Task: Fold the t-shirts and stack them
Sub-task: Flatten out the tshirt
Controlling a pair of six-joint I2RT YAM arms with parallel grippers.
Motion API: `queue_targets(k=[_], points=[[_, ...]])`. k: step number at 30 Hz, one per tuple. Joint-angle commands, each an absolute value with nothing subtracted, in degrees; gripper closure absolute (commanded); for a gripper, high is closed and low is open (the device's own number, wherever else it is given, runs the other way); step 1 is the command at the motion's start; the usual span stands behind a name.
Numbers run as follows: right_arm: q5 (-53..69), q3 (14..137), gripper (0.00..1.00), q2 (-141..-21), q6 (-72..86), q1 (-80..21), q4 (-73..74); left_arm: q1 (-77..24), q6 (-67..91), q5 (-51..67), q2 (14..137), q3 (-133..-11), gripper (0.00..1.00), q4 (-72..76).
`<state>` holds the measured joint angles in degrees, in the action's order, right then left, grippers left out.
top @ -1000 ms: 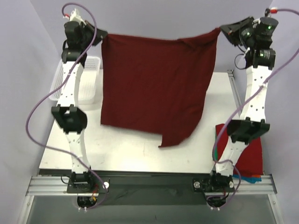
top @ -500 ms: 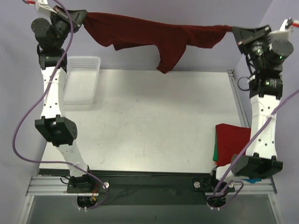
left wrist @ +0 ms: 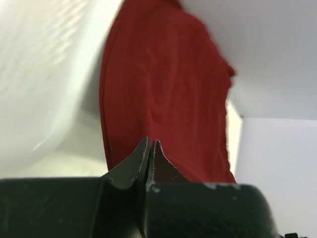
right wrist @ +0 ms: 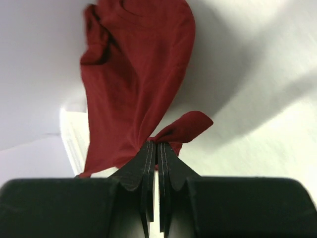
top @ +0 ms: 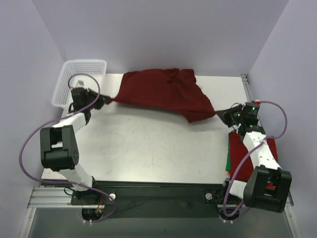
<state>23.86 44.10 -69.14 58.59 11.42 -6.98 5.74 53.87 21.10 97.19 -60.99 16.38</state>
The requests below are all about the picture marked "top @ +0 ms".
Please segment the dark red t shirt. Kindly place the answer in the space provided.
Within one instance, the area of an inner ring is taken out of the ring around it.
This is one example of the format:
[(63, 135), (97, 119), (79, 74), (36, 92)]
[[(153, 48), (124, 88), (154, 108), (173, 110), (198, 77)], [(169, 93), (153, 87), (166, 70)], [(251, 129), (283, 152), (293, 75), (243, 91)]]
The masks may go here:
[(198, 122), (216, 111), (196, 82), (193, 69), (131, 71), (123, 75), (118, 94), (109, 102), (178, 112), (187, 122)]

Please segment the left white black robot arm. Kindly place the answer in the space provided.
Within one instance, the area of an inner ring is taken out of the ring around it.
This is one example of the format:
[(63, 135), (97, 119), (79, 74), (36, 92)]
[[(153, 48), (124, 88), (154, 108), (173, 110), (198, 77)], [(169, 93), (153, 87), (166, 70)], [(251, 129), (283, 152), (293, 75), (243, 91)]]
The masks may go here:
[(41, 163), (45, 169), (74, 182), (74, 196), (95, 204), (100, 199), (100, 192), (95, 188), (96, 180), (79, 163), (75, 134), (88, 124), (91, 110), (100, 110), (111, 101), (111, 97), (83, 87), (73, 88), (71, 96), (67, 119), (40, 130)]

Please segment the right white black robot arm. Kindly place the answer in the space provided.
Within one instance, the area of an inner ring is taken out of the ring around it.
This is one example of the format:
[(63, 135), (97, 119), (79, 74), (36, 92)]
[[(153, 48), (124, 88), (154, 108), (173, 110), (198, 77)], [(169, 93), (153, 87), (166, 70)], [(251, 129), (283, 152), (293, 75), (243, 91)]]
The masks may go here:
[[(259, 125), (258, 113), (263, 103), (259, 100), (235, 103), (216, 112), (226, 126), (237, 127), (236, 133), (247, 149), (229, 184), (219, 190), (225, 218), (233, 217), (242, 206), (281, 213), (286, 205), (292, 176), (275, 160), (267, 142), (270, 136)], [(247, 182), (239, 181), (236, 178), (248, 158), (254, 170)]]

